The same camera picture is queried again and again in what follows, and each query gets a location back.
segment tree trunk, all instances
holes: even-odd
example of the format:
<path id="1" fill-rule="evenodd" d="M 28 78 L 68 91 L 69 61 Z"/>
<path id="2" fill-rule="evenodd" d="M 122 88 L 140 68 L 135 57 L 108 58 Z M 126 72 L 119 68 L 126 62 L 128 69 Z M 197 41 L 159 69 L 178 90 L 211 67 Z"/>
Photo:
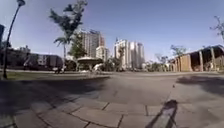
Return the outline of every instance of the tree trunk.
<path id="1" fill-rule="evenodd" d="M 65 44 L 64 44 L 63 46 L 64 46 L 64 61 L 63 61 L 63 68 L 65 68 L 65 60 L 66 60 L 66 47 L 65 47 Z"/>

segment foliage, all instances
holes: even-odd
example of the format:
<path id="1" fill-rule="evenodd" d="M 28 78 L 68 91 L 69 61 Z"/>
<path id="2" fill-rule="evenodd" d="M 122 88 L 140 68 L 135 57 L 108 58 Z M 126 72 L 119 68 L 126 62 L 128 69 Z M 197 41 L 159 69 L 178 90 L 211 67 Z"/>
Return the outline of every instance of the foliage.
<path id="1" fill-rule="evenodd" d="M 4 49 L 4 48 L 5 48 L 6 43 L 7 43 L 6 41 L 2 41 L 2 42 L 1 42 L 1 49 Z M 11 48 L 11 47 L 12 47 L 12 45 L 11 45 L 11 43 L 9 42 L 9 43 L 8 43 L 8 48 Z"/>
<path id="2" fill-rule="evenodd" d="M 76 63 L 72 60 L 65 61 L 66 69 L 69 71 L 74 71 L 76 69 Z"/>
<path id="3" fill-rule="evenodd" d="M 116 64 L 119 64 L 119 68 L 120 69 L 122 69 L 122 58 L 124 56 L 124 49 L 125 48 L 123 46 L 119 47 L 119 49 L 118 49 L 118 52 L 119 52 L 119 59 L 118 59 L 118 61 L 119 62 L 117 62 L 116 59 L 114 60 L 116 62 Z"/>
<path id="4" fill-rule="evenodd" d="M 87 53 L 83 48 L 81 35 L 77 35 L 74 41 L 68 54 L 76 59 L 85 56 Z"/>
<path id="5" fill-rule="evenodd" d="M 74 41 L 72 37 L 75 33 L 75 30 L 78 28 L 79 25 L 82 24 L 81 18 L 82 13 L 84 12 L 84 7 L 87 5 L 87 2 L 84 0 L 78 0 L 76 4 L 71 5 L 69 4 L 64 10 L 63 15 L 57 14 L 54 10 L 51 9 L 50 11 L 50 19 L 57 24 L 61 30 L 64 32 L 63 37 L 58 37 L 54 43 L 58 43 L 58 45 L 64 45 L 64 59 L 66 54 L 65 45 L 70 44 L 71 41 Z"/>
<path id="6" fill-rule="evenodd" d="M 224 39 L 224 23 L 221 22 L 220 18 L 218 16 L 214 16 L 214 18 L 217 20 L 218 24 L 215 27 L 210 27 L 211 30 L 217 30 L 218 35 L 221 35 Z"/>
<path id="7" fill-rule="evenodd" d="M 104 62 L 105 71 L 114 71 L 116 70 L 116 67 L 119 67 L 119 63 L 116 58 L 109 58 L 107 61 Z"/>
<path id="8" fill-rule="evenodd" d="M 166 62 L 168 61 L 168 56 L 162 56 L 161 54 L 156 54 L 155 56 L 162 64 L 166 64 Z"/>
<path id="9" fill-rule="evenodd" d="M 162 64 L 154 62 L 152 64 L 147 64 L 146 69 L 148 70 L 148 72 L 159 72 L 161 71 L 161 66 Z"/>
<path id="10" fill-rule="evenodd" d="M 187 49 L 184 46 L 171 45 L 170 49 L 173 51 L 174 56 L 181 56 L 186 53 Z"/>

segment roof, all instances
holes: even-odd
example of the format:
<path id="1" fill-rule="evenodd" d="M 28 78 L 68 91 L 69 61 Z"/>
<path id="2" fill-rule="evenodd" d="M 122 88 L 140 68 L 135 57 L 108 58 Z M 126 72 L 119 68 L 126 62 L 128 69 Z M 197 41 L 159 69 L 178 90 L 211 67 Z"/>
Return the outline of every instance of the roof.
<path id="1" fill-rule="evenodd" d="M 203 48 L 203 49 L 200 49 L 200 50 L 197 50 L 197 51 L 193 51 L 193 52 L 189 52 L 189 53 L 185 53 L 183 55 L 180 55 L 178 57 L 181 57 L 181 56 L 185 56 L 185 55 L 188 55 L 188 54 L 193 54 L 193 53 L 196 53 L 196 52 L 199 52 L 199 51 L 203 51 L 203 50 L 208 50 L 210 48 L 220 48 L 223 52 L 224 52 L 224 47 L 222 45 L 215 45 L 215 46 L 208 46 L 206 48 Z"/>

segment building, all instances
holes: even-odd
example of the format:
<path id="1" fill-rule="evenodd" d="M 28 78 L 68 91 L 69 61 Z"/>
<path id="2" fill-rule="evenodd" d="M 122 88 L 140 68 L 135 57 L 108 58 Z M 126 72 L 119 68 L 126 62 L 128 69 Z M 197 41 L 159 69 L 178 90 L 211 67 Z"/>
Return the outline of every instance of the building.
<path id="1" fill-rule="evenodd" d="M 96 57 L 96 48 L 100 45 L 101 35 L 99 31 L 81 31 L 82 45 L 86 50 L 87 56 Z"/>
<path id="2" fill-rule="evenodd" d="M 224 47 L 221 45 L 207 47 L 178 56 L 169 62 L 170 69 L 174 72 L 223 70 Z"/>
<path id="3" fill-rule="evenodd" d="M 0 24 L 0 43 L 2 42 L 2 37 L 3 37 L 3 33 L 4 33 L 4 26 Z"/>
<path id="4" fill-rule="evenodd" d="M 144 47 L 141 43 L 128 42 L 127 40 L 117 40 L 114 47 L 114 56 L 120 57 L 119 49 L 124 48 L 122 57 L 123 69 L 141 69 L 144 59 Z"/>
<path id="5" fill-rule="evenodd" d="M 100 35 L 100 44 L 99 46 L 105 46 L 105 39 Z"/>
<path id="6" fill-rule="evenodd" d="M 109 49 L 104 46 L 99 46 L 96 48 L 96 57 L 102 59 L 104 62 L 108 60 Z"/>
<path id="7" fill-rule="evenodd" d="M 58 55 L 38 54 L 38 65 L 46 68 L 62 67 L 63 61 Z"/>
<path id="8" fill-rule="evenodd" d="M 29 49 L 29 47 L 27 45 L 25 47 L 20 47 L 18 50 L 21 51 L 21 52 L 24 52 L 24 53 L 30 53 L 31 52 L 31 50 Z"/>

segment paving tile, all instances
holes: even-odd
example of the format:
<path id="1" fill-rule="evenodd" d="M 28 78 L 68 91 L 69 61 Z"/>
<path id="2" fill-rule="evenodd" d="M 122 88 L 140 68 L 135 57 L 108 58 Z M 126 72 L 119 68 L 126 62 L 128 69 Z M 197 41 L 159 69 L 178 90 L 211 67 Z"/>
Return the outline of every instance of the paving tile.
<path id="1" fill-rule="evenodd" d="M 31 108 L 35 113 L 43 113 L 51 109 L 51 105 L 48 104 L 47 102 L 37 102 L 37 103 L 32 103 Z"/>
<path id="2" fill-rule="evenodd" d="M 107 128 L 107 127 L 99 126 L 99 125 L 96 125 L 96 124 L 89 124 L 87 126 L 87 128 Z"/>
<path id="3" fill-rule="evenodd" d="M 41 115 L 41 118 L 53 128 L 83 128 L 87 122 L 56 109 Z"/>
<path id="4" fill-rule="evenodd" d="M 224 128 L 224 121 L 205 126 L 204 128 Z"/>
<path id="5" fill-rule="evenodd" d="M 147 128 L 172 128 L 174 126 L 173 126 L 173 122 L 171 122 L 170 119 L 171 119 L 170 116 L 161 115 L 154 123 L 153 121 L 150 122 Z"/>
<path id="6" fill-rule="evenodd" d="M 179 127 L 202 128 L 219 121 L 219 119 L 209 111 L 201 109 L 197 113 L 177 113 L 175 121 Z"/>
<path id="7" fill-rule="evenodd" d="M 13 124 L 12 117 L 8 115 L 0 115 L 0 128 Z"/>
<path id="8" fill-rule="evenodd" d="M 178 104 L 177 113 L 192 112 L 195 113 L 200 109 L 199 106 L 193 104 Z"/>
<path id="9" fill-rule="evenodd" d="M 117 127 L 121 119 L 121 115 L 119 114 L 86 107 L 80 108 L 72 114 L 89 122 L 108 127 Z"/>
<path id="10" fill-rule="evenodd" d="M 61 111 L 64 111 L 66 113 L 71 113 L 71 112 L 77 110 L 80 107 L 81 107 L 81 105 L 78 105 L 78 104 L 73 103 L 73 102 L 68 102 L 68 103 L 65 103 L 65 104 L 62 104 L 62 105 L 58 106 L 57 109 L 59 109 Z"/>
<path id="11" fill-rule="evenodd" d="M 47 126 L 46 128 L 52 128 L 51 126 Z"/>
<path id="12" fill-rule="evenodd" d="M 153 116 L 128 115 L 124 116 L 120 128 L 145 128 Z"/>
<path id="13" fill-rule="evenodd" d="M 210 108 L 218 108 L 218 107 L 224 107 L 224 100 L 211 100 L 211 101 L 203 101 L 195 103 L 197 106 L 204 107 L 207 109 Z"/>
<path id="14" fill-rule="evenodd" d="M 125 115 L 146 115 L 144 105 L 110 103 L 105 110 Z"/>
<path id="15" fill-rule="evenodd" d="M 162 109 L 163 106 L 147 106 L 148 115 L 156 116 Z"/>
<path id="16" fill-rule="evenodd" d="M 219 119 L 224 120 L 224 107 L 222 108 L 212 108 L 208 109 L 213 115 L 217 116 Z"/>
<path id="17" fill-rule="evenodd" d="M 73 101 L 79 97 L 80 97 L 80 95 L 75 95 L 75 94 L 65 94 L 64 95 L 64 99 L 69 100 L 69 101 Z"/>
<path id="18" fill-rule="evenodd" d="M 20 111 L 15 116 L 18 128 L 45 128 L 47 125 L 31 110 Z"/>
<path id="19" fill-rule="evenodd" d="M 17 128 L 17 127 L 16 127 L 16 126 L 11 125 L 11 126 L 9 126 L 9 127 L 5 127 L 5 128 Z"/>
<path id="20" fill-rule="evenodd" d="M 75 100 L 74 102 L 85 107 L 96 108 L 96 109 L 103 109 L 107 105 L 107 102 L 101 102 L 101 101 L 88 99 L 88 98 L 79 98 Z"/>

